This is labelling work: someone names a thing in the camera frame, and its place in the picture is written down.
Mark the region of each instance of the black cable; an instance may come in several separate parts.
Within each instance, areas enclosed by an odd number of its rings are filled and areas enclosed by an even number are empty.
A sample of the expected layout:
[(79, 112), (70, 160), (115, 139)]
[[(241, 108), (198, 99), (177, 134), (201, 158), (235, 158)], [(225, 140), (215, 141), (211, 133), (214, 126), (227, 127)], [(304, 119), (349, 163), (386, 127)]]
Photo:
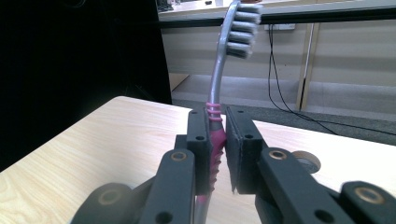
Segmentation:
[[(287, 113), (292, 113), (294, 115), (296, 115), (297, 117), (301, 118), (301, 119), (305, 119), (305, 120), (309, 120), (309, 121), (314, 121), (315, 123), (317, 123), (318, 125), (320, 125), (321, 127), (323, 127), (324, 129), (326, 129), (327, 131), (329, 131), (330, 133), (336, 134), (334, 131), (332, 131), (331, 129), (327, 128), (326, 126), (324, 126), (321, 123), (330, 123), (330, 124), (336, 124), (336, 125), (343, 125), (343, 126), (347, 126), (347, 127), (351, 127), (351, 128), (358, 128), (358, 129), (363, 129), (363, 130), (367, 130), (367, 131), (372, 131), (372, 132), (378, 132), (378, 133), (386, 133), (386, 134), (390, 134), (390, 135), (396, 135), (396, 133), (389, 133), (389, 132), (385, 132), (385, 131), (380, 131), (380, 130), (376, 130), (376, 129), (371, 129), (371, 128), (363, 128), (360, 126), (355, 126), (355, 125), (350, 125), (350, 124), (345, 124), (345, 123), (339, 123), (339, 122), (333, 122), (333, 121), (327, 121), (327, 120), (317, 120), (317, 119), (312, 119), (306, 115), (300, 114), (300, 113), (296, 113), (294, 111), (292, 111), (288, 105), (286, 104), (285, 100), (283, 99), (283, 95), (282, 92), (280, 90), (280, 86), (279, 86), (279, 78), (277, 76), (277, 71), (276, 71), (276, 63), (275, 63), (275, 57), (274, 57), (274, 25), (269, 25), (269, 29), (268, 29), (268, 33), (269, 33), (269, 39), (270, 39), (270, 47), (271, 47), (271, 52), (270, 52), (270, 61), (269, 61), (269, 72), (268, 72), (268, 96), (271, 100), (271, 102), (273, 103), (273, 105), (278, 108), (281, 111), (287, 112)], [(279, 95), (280, 98), (282, 100), (283, 105), (288, 109), (282, 109), (280, 108), (272, 99), (271, 97), (271, 85), (270, 85), (270, 77), (271, 77), (271, 68), (272, 65), (274, 66), (274, 70), (275, 70), (275, 74), (276, 74), (276, 85), (277, 85), (277, 89), (279, 91)]]

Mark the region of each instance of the wire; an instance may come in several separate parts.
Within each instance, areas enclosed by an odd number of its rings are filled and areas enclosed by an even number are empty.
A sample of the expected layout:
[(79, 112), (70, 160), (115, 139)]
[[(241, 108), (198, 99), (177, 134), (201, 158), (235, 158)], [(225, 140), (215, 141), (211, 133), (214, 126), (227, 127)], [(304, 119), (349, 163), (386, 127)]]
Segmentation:
[[(270, 60), (269, 60), (269, 71), (268, 71), (268, 96), (271, 100), (271, 102), (273, 103), (273, 105), (278, 108), (281, 111), (287, 112), (287, 113), (291, 113), (294, 114), (295, 116), (301, 118), (301, 119), (305, 119), (305, 120), (309, 120), (309, 121), (313, 121), (315, 123), (317, 123), (318, 125), (320, 125), (322, 128), (326, 129), (328, 132), (338, 135), (338, 133), (334, 132), (333, 130), (329, 129), (328, 127), (324, 126), (322, 123), (330, 123), (330, 124), (336, 124), (336, 125), (343, 125), (343, 126), (347, 126), (347, 127), (351, 127), (351, 128), (357, 128), (357, 129), (363, 129), (366, 131), (372, 131), (372, 132), (377, 132), (377, 133), (385, 133), (385, 134), (390, 134), (390, 135), (396, 135), (396, 133), (389, 133), (389, 132), (385, 132), (385, 131), (380, 131), (380, 130), (376, 130), (376, 129), (371, 129), (371, 128), (364, 128), (364, 127), (360, 127), (360, 126), (355, 126), (355, 125), (350, 125), (350, 124), (345, 124), (345, 123), (339, 123), (339, 122), (333, 122), (333, 121), (327, 121), (327, 120), (318, 120), (318, 119), (312, 119), (310, 117), (308, 117), (307, 115), (303, 115), (300, 113), (296, 113), (294, 111), (292, 111), (288, 105), (286, 104), (282, 92), (280, 90), (280, 85), (279, 85), (279, 78), (277, 75), (277, 70), (276, 70), (276, 63), (275, 63), (275, 57), (274, 57), (274, 25), (271, 24), (269, 25), (269, 29), (268, 29), (268, 34), (269, 34), (269, 39), (270, 39), (270, 47), (271, 47), (271, 52), (270, 52)], [(274, 70), (275, 70), (275, 75), (276, 75), (276, 85), (277, 85), (277, 90), (279, 92), (279, 96), (282, 100), (283, 105), (287, 108), (286, 109), (282, 109), (280, 108), (272, 99), (271, 97), (271, 84), (270, 84), (270, 78), (271, 78), (271, 70), (272, 70), (272, 65), (274, 66)]]

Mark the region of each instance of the electrical outlet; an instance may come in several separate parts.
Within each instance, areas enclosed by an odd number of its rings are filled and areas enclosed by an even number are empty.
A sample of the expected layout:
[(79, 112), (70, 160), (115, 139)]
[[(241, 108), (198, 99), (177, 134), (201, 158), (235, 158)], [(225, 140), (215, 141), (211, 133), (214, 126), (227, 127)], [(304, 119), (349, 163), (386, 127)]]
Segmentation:
[[(273, 30), (294, 30), (296, 28), (295, 23), (287, 24), (274, 24)], [(264, 25), (264, 30), (269, 30), (270, 25)]]

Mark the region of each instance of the toothbrush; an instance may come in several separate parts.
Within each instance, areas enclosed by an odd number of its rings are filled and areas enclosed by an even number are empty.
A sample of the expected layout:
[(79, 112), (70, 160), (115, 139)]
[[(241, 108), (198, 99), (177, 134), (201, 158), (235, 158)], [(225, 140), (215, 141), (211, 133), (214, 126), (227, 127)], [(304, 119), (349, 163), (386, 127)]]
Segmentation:
[[(210, 187), (214, 190), (216, 175), (219, 172), (222, 149), (225, 145), (226, 134), (222, 125), (219, 92), (221, 75), (227, 55), (247, 59), (251, 54), (259, 23), (261, 21), (261, 5), (241, 4), (240, 1), (231, 2), (225, 15), (219, 34), (217, 58), (211, 80), (210, 93), (206, 103), (209, 117), (210, 140), (213, 150), (210, 160)], [(206, 220), (211, 192), (199, 195), (195, 205), (195, 224), (203, 224)]]

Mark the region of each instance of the wooden table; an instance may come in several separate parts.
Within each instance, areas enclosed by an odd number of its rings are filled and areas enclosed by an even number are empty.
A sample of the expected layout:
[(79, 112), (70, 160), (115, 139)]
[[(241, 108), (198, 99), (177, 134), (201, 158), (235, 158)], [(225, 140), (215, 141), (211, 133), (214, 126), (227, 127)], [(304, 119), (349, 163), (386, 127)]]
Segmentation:
[[(0, 174), (1, 223), (67, 223), (109, 183), (138, 186), (156, 174), (188, 108), (118, 97)], [(270, 147), (305, 150), (321, 161), (314, 178), (335, 190), (374, 183), (396, 196), (396, 147), (255, 121)], [(232, 194), (222, 157), (207, 223), (260, 223), (254, 196)]]

